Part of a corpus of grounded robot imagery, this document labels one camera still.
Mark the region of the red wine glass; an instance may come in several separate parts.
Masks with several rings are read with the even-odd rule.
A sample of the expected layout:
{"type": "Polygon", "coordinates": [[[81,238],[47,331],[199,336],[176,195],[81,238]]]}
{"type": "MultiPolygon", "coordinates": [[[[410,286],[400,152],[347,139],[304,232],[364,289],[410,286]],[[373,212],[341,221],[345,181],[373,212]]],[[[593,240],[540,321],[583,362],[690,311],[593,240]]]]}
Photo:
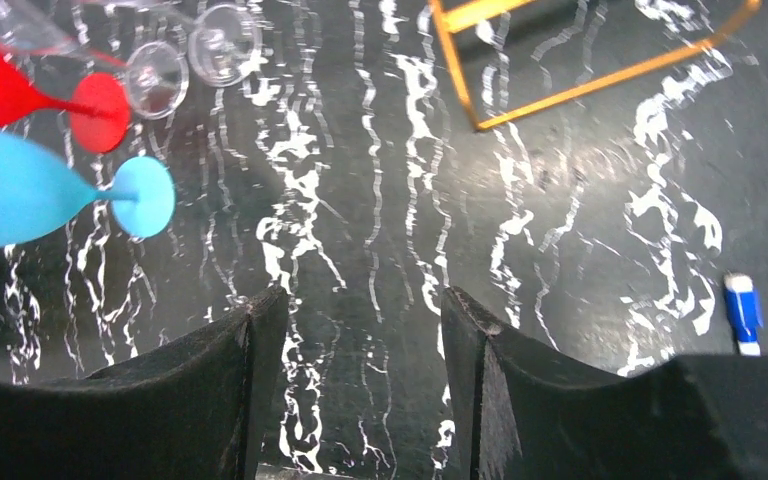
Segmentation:
{"type": "Polygon", "coordinates": [[[74,137],[86,150],[108,153],[123,141],[131,118],[123,87],[108,73],[82,79],[69,100],[37,89],[17,67],[5,59],[0,44],[0,127],[38,110],[66,111],[74,137]]]}

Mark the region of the blue wine glass front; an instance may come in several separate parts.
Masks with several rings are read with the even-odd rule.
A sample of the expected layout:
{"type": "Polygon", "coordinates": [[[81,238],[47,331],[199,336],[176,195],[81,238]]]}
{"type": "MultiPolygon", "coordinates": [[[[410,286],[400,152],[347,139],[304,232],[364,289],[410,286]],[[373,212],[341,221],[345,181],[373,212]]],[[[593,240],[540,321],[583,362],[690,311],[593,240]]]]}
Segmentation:
{"type": "Polygon", "coordinates": [[[165,229],[175,210],[175,189],[157,159],[133,157],[100,190],[54,152],[0,131],[0,247],[30,242],[62,227],[95,201],[111,203],[120,227],[147,238],[165,229]]]}

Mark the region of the clear champagne flute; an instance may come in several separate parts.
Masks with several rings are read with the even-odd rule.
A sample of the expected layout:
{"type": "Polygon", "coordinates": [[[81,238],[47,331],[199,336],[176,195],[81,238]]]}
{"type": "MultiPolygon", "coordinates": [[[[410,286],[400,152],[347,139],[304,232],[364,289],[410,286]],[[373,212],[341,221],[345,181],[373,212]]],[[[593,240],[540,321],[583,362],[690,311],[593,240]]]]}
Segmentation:
{"type": "Polygon", "coordinates": [[[111,0],[102,4],[149,11],[181,24],[188,33],[188,60],[198,77],[212,87],[241,82],[244,65],[262,44],[254,17],[238,4],[217,4],[196,18],[182,13],[170,1],[111,0]]]}
{"type": "Polygon", "coordinates": [[[121,82],[134,112],[149,120],[171,115],[189,85],[186,62],[171,45],[149,42],[123,62],[79,44],[29,1],[0,1],[0,54],[51,55],[100,65],[121,82]]]}

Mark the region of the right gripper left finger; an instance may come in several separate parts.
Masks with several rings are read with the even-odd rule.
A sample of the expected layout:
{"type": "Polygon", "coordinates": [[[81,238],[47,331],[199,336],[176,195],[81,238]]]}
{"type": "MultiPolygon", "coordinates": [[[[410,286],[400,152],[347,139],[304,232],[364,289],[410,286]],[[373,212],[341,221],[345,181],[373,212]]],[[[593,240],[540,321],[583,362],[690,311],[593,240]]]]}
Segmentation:
{"type": "Polygon", "coordinates": [[[0,479],[252,479],[288,328],[270,287],[83,379],[0,382],[0,479]]]}

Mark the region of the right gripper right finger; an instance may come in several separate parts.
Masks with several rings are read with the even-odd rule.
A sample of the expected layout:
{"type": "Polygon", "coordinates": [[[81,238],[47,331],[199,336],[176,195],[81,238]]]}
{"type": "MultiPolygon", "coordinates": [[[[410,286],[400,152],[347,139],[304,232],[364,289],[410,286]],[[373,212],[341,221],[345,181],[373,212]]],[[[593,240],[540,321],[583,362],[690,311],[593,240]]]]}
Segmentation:
{"type": "Polygon", "coordinates": [[[442,296],[465,479],[768,479],[768,355],[679,355],[626,378],[442,296]]]}

